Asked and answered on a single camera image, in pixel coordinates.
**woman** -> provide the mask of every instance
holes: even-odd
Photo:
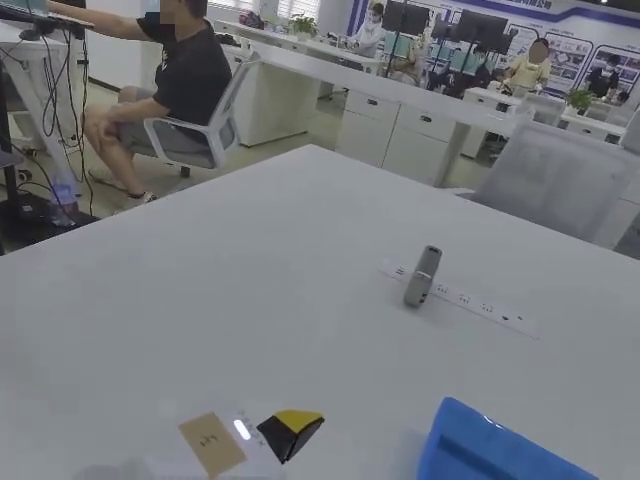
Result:
[[[520,87],[528,91],[540,92],[549,80],[551,62],[549,61],[549,42],[538,38],[529,48],[529,53],[516,57],[507,70],[507,80],[512,91]]]
[[[619,55],[609,55],[604,68],[594,68],[589,74],[587,90],[597,98],[613,99],[620,82],[620,77],[616,72],[616,67],[619,63]]]
[[[349,39],[353,45],[354,53],[368,58],[376,56],[378,44],[385,35],[385,31],[382,29],[383,16],[384,5],[374,3],[367,12],[367,18],[358,33]]]

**power strip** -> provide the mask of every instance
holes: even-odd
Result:
[[[394,264],[388,260],[384,262],[379,270],[382,274],[402,284],[409,283],[412,273],[403,265]],[[431,287],[430,295],[435,295],[457,307],[464,308],[471,313],[475,313],[503,327],[516,330],[528,337],[539,338],[538,324],[533,318],[509,311],[509,309],[495,302],[489,302],[476,295],[463,292],[452,285],[434,283]]]

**blue plastic container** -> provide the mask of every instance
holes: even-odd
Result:
[[[427,439],[418,480],[598,480],[454,398]]]

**bare leg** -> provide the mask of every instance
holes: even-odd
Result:
[[[142,195],[145,193],[145,188],[133,167],[133,153],[118,141],[115,136],[115,127],[110,129],[107,137],[100,134],[98,123],[107,109],[101,106],[87,107],[84,113],[85,135],[100,159],[122,182],[127,192],[132,196]]]

